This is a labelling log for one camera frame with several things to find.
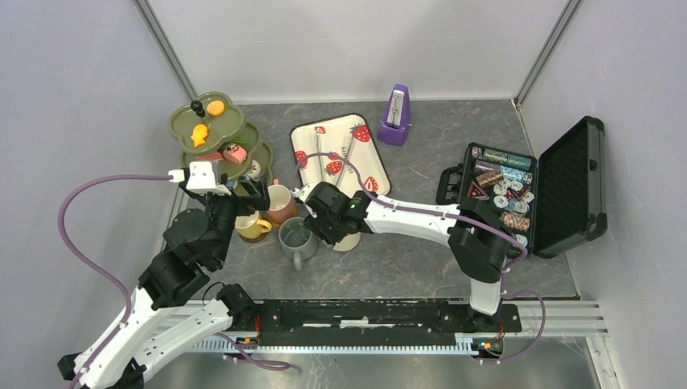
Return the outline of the pink ceramic mug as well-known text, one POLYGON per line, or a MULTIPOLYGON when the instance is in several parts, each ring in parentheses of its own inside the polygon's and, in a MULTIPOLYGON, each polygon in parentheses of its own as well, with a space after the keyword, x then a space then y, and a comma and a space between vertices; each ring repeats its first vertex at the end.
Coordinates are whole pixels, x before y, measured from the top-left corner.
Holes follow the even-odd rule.
POLYGON ((292 193, 278 180, 268 186, 270 205, 267 210, 267 220, 275 227, 280 227, 285 221, 297 215, 297 208, 292 193))

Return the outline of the cream ceramic mug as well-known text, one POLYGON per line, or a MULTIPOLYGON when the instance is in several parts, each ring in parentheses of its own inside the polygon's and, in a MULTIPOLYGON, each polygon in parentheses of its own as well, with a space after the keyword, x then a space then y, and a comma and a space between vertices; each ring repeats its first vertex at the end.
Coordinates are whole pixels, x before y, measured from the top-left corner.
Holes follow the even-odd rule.
POLYGON ((332 249, 337 252, 346 252, 358 246, 361 240, 361 233, 348 234, 340 242, 335 243, 332 249))

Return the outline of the yellow ceramic mug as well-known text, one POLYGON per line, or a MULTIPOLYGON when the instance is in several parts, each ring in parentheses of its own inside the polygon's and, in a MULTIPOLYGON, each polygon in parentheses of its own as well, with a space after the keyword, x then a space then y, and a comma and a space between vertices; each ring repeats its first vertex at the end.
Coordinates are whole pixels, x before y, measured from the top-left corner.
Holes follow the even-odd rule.
POLYGON ((249 216, 238 216, 235 220, 235 230, 245 242, 259 242, 272 229, 271 222, 264 219, 258 211, 249 216))

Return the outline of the white chocolate drizzle donut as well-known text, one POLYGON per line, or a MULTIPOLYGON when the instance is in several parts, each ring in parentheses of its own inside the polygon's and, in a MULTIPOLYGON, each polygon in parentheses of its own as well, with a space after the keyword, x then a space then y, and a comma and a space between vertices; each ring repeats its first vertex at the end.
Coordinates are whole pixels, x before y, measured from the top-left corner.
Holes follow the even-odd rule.
POLYGON ((262 166, 257 160, 252 160, 250 168, 245 172, 244 177, 251 181, 258 181, 262 176, 262 166))

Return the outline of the grey ceramic mug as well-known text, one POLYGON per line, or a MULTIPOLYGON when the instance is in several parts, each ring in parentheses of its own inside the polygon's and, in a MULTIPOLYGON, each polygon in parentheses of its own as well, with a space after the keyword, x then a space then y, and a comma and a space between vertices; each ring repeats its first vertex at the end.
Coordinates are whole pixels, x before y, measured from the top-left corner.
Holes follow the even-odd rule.
POLYGON ((279 243, 284 256, 297 271, 301 271, 306 260, 312 258, 318 249, 318 239, 305 225, 302 217, 292 217, 279 227, 279 243))

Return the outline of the pink cake slice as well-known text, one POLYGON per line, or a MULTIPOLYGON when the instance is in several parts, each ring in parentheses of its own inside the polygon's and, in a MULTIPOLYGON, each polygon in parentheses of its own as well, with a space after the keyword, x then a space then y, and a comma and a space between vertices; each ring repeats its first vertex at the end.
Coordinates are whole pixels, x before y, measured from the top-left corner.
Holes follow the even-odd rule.
POLYGON ((212 161, 212 160, 224 160, 224 156, 221 152, 212 152, 210 154, 196 157, 196 161, 212 161))

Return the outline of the green white cake slice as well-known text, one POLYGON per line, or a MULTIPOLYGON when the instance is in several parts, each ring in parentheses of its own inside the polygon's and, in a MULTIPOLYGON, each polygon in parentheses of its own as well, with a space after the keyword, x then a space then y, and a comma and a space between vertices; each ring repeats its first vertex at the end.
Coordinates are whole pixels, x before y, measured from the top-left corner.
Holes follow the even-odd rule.
POLYGON ((242 136, 242 135, 238 135, 238 136, 232 138, 232 139, 230 140, 230 142, 231 142, 231 143, 240 144, 240 145, 246 144, 245 137, 242 136))

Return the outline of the strawberry print serving tray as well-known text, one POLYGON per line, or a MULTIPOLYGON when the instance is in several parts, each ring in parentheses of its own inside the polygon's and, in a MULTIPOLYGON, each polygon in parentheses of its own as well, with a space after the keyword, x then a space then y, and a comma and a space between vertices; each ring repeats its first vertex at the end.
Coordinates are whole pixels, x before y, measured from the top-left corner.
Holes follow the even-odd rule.
POLYGON ((329 182, 348 196, 361 189, 378 195, 391 192, 368 123, 358 113, 296 126, 290 140, 302 184, 329 182))

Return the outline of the round orange biscuit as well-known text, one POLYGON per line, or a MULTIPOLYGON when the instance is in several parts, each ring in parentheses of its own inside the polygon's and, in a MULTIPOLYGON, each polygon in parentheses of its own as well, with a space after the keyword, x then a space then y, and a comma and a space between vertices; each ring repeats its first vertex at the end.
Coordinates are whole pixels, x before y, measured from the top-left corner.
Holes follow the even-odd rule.
POLYGON ((221 100, 213 100, 207 104, 207 113, 212 117, 220 116, 226 110, 226 104, 221 100))

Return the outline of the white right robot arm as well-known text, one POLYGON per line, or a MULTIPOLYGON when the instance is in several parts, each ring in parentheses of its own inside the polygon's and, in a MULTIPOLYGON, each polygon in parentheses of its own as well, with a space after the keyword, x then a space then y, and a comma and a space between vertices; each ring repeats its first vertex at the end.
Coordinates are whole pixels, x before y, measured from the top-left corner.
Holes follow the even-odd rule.
POLYGON ((487 331, 500 321, 501 274, 516 240, 482 203, 409 203, 367 190, 348 196, 329 182, 306 184, 292 194, 309 213, 306 226, 330 246, 365 233, 415 237, 449 248, 470 279, 469 323, 487 331))

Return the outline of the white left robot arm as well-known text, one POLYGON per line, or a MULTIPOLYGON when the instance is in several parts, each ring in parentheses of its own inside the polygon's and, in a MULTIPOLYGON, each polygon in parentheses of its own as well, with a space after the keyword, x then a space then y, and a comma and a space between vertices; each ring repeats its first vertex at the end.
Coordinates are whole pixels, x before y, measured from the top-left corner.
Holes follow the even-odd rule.
POLYGON ((164 249, 153 258, 132 291, 91 261, 70 239, 66 211, 82 192, 106 182, 156 179, 155 175, 144 174, 100 177, 74 189, 59 208, 58 232, 67 248, 118 288, 125 302, 98 340, 81 353, 67 354, 58 361, 62 378, 72 388, 142 388, 160 368, 206 336, 230 327, 245 330, 254 321, 254 301, 239 284, 228 284, 189 318, 158 336, 152 334, 208 284, 208 272, 223 268, 237 218, 268 209, 265 174, 241 177, 237 184, 245 190, 244 195, 229 187, 223 177, 201 183, 183 169, 164 176, 203 208, 177 214, 164 231, 164 249))

